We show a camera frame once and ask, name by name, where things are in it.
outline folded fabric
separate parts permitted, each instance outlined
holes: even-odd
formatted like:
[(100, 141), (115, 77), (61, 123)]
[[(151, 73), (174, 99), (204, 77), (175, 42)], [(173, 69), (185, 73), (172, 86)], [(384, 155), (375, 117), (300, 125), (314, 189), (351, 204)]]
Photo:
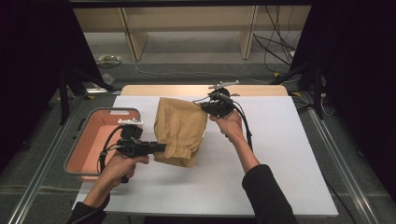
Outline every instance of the folded fabric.
[(182, 167), (193, 167), (204, 140), (207, 114), (193, 102), (160, 98), (154, 123), (159, 143), (165, 152), (155, 152), (154, 160)]

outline person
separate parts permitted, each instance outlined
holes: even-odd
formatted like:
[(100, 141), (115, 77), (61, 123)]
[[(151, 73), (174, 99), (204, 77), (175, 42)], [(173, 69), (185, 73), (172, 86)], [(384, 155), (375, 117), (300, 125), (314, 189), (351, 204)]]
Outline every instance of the person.
[[(291, 206), (276, 183), (270, 167), (260, 164), (248, 145), (239, 114), (234, 110), (224, 118), (209, 116), (209, 119), (219, 125), (220, 131), (235, 147), (245, 172), (242, 187), (250, 200), (257, 222), (259, 224), (297, 223)], [(108, 204), (109, 192), (120, 184), (122, 176), (127, 175), (131, 178), (134, 175), (134, 168), (138, 162), (148, 164), (149, 157), (127, 158), (116, 152), (93, 184), (85, 200), (76, 204), (67, 223), (101, 223), (106, 216), (103, 210)]]
[(129, 158), (116, 151), (84, 201), (76, 204), (67, 224), (102, 223), (106, 217), (104, 209), (110, 201), (110, 191), (120, 184), (123, 176), (128, 179), (134, 176), (134, 169), (139, 162), (149, 164), (149, 156)]
[(259, 224), (293, 224), (297, 220), (291, 206), (276, 183), (268, 165), (260, 164), (242, 130), (242, 119), (235, 110), (224, 118), (209, 116), (235, 147), (245, 176), (242, 180), (248, 199)]

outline pink tray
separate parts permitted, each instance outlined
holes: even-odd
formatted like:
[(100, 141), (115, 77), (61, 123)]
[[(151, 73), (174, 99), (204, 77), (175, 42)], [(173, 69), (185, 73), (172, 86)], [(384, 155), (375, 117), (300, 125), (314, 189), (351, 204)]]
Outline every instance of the pink tray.
[[(98, 108), (91, 112), (64, 163), (67, 173), (76, 175), (82, 181), (97, 179), (99, 154), (111, 132), (120, 126), (119, 119), (140, 120), (140, 113), (134, 108)], [(107, 146), (115, 144), (119, 139), (120, 130), (114, 133)], [(106, 161), (113, 154), (114, 150), (109, 151)]]

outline white table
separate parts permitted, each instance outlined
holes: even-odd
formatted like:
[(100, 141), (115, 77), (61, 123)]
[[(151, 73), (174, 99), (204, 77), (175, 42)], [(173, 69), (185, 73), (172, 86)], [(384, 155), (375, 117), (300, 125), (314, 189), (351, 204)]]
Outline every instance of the white table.
[[(203, 95), (172, 96), (198, 100)], [(134, 107), (145, 122), (143, 140), (155, 140), (153, 122), (159, 96), (118, 96), (114, 107)], [(332, 197), (318, 168), (293, 101), (288, 96), (234, 97), (245, 110), (255, 155), (268, 164), (296, 216), (335, 217)], [(208, 121), (192, 169), (154, 161), (139, 164), (130, 183), (111, 192), (107, 212), (142, 216), (253, 217), (233, 146)], [(77, 202), (92, 183), (82, 183)]]

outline aluminum rail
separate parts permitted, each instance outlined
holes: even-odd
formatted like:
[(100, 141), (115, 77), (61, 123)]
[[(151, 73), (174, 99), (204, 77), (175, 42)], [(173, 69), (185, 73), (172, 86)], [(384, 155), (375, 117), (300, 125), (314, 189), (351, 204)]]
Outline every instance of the aluminum rail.
[[(308, 102), (309, 104), (313, 104), (312, 98), (307, 92), (303, 93), (303, 97), (306, 102)], [(343, 179), (344, 184), (346, 185), (346, 188), (353, 202), (355, 203), (359, 213), (361, 214), (362, 220), (366, 224), (379, 224), (380, 221), (376, 217), (373, 207), (370, 205), (370, 202), (364, 195), (357, 179), (352, 174), (346, 160), (344, 159), (343, 155), (338, 149), (338, 146), (332, 139), (332, 135), (330, 134), (324, 120), (319, 119), (317, 113), (313, 110), (309, 110), (309, 114), (314, 121), (315, 126), (317, 127), (318, 132), (320, 133), (320, 136), (322, 137), (323, 142), (330, 153), (330, 156), (332, 157), (332, 161), (334, 162), (335, 167), (337, 168), (341, 178)]]
[(42, 162), (38, 166), (29, 186), (26, 188), (25, 192), (20, 198), (20, 201), (11, 214), (8, 224), (19, 224), (22, 223), (26, 218), (35, 196), (37, 195), (38, 190), (42, 185), (47, 172), (50, 169), (52, 162), (62, 144), (62, 141), (64, 140), (64, 136), (70, 127), (70, 120), (73, 118), (78, 107), (81, 105), (82, 100), (83, 96), (78, 96), (73, 100), (72, 112), (70, 113), (69, 118), (65, 121), (64, 125), (59, 128), (58, 132), (53, 138), (53, 141), (51, 142)]

